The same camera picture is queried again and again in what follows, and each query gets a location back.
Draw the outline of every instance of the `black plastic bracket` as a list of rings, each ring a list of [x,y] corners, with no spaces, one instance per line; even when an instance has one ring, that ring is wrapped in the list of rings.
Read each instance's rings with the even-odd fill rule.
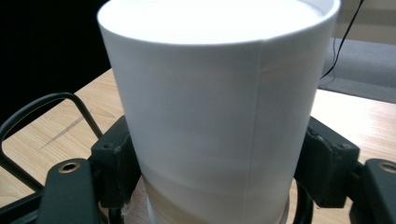
[[[131,200],[141,176],[124,116],[92,146],[90,161],[95,169],[103,172],[105,194],[100,200],[101,205],[122,208]]]
[[[344,207],[344,185],[359,148],[311,117],[294,178],[320,207]]]

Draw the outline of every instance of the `light wood surface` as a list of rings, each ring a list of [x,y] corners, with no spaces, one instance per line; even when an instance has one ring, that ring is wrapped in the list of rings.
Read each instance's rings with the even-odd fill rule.
[[[78,91],[77,95],[89,108],[102,132],[123,114],[111,70]],[[369,158],[396,161],[396,105],[318,91],[312,116],[359,146],[361,162]],[[8,138],[3,146],[9,157],[44,184],[52,165],[71,158],[88,158],[95,141],[95,135],[74,104],[66,100]],[[30,193],[32,191],[0,168],[0,206]],[[288,223],[292,223],[295,204],[293,184]],[[347,201],[344,209],[315,207],[313,223],[349,223],[350,205]],[[134,192],[125,220],[126,223],[149,223],[142,180]]]

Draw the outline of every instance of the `wire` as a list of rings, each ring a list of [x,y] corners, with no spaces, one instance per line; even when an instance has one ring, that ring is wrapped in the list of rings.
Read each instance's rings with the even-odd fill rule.
[[[2,166],[15,177],[17,177],[21,182],[23,182],[26,186],[34,191],[43,189],[43,185],[35,180],[26,171],[24,171],[15,161],[10,159],[4,153],[3,141],[7,133],[11,131],[12,128],[17,125],[21,120],[23,120],[26,116],[28,116],[43,105],[47,105],[51,102],[63,99],[69,99],[73,101],[73,103],[75,103],[79,112],[82,114],[84,119],[87,120],[96,137],[100,138],[103,135],[84,103],[75,94],[70,92],[58,92],[43,96],[18,110],[0,126],[0,166]]]
[[[338,47],[337,55],[336,55],[336,57],[335,57],[335,61],[332,63],[332,67],[331,67],[331,68],[329,69],[329,71],[327,71],[321,78],[324,78],[324,77],[326,77],[327,75],[329,75],[330,72],[334,69],[335,65],[337,64],[338,56],[340,55],[341,48],[342,48],[343,45],[344,45],[344,42],[345,42],[345,40],[346,40],[346,38],[347,38],[347,35],[349,34],[349,31],[350,31],[350,28],[352,27],[353,22],[355,21],[356,17],[358,16],[358,12],[359,12],[359,10],[361,9],[361,5],[363,4],[363,2],[364,2],[364,0],[361,0],[361,1],[359,2],[358,9],[356,10],[355,14],[354,14],[353,17],[352,17],[352,20],[350,21],[348,27],[346,28],[346,32],[345,32],[345,34],[344,34],[344,36],[343,36],[343,39],[341,40],[340,46]]]

